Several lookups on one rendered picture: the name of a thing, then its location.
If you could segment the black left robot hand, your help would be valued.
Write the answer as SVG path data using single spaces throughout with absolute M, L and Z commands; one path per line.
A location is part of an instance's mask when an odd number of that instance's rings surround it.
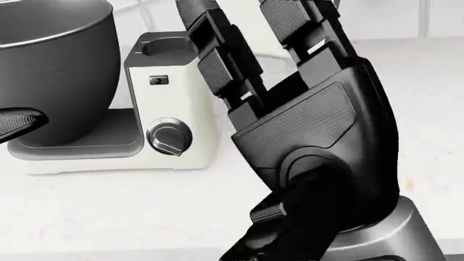
M 0 144 L 19 138 L 49 122 L 40 110 L 14 107 L 0 109 Z

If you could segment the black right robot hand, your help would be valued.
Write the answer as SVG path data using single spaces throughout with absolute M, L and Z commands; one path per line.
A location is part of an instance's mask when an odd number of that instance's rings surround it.
M 397 126 L 331 0 L 258 1 L 297 66 L 272 88 L 216 0 L 175 0 L 198 69 L 228 108 L 232 141 L 271 190 L 219 261 L 320 261 L 338 234 L 394 209 Z

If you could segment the white stand mixer base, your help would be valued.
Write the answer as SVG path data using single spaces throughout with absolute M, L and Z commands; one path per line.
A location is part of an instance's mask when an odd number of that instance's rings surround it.
M 131 108 L 109 109 L 92 132 L 70 144 L 10 141 L 9 166 L 29 175 L 208 167 L 219 134 L 212 95 L 197 63 L 184 32 L 142 34 L 124 62 Z M 146 140 L 146 130 L 163 117 L 179 119 L 191 129 L 193 143 L 179 157 L 156 152 Z

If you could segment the dark metal mixing bowl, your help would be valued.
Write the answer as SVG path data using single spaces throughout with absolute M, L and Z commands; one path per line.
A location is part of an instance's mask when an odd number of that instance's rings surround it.
M 112 103 L 120 63 L 108 0 L 0 0 L 0 108 L 49 119 L 21 142 L 51 146 L 88 134 Z

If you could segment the silver black speed dial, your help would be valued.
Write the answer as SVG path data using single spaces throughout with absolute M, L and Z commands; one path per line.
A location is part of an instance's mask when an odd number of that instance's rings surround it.
M 193 143 L 190 127 L 174 117 L 156 119 L 146 130 L 151 148 L 161 154 L 181 156 Z

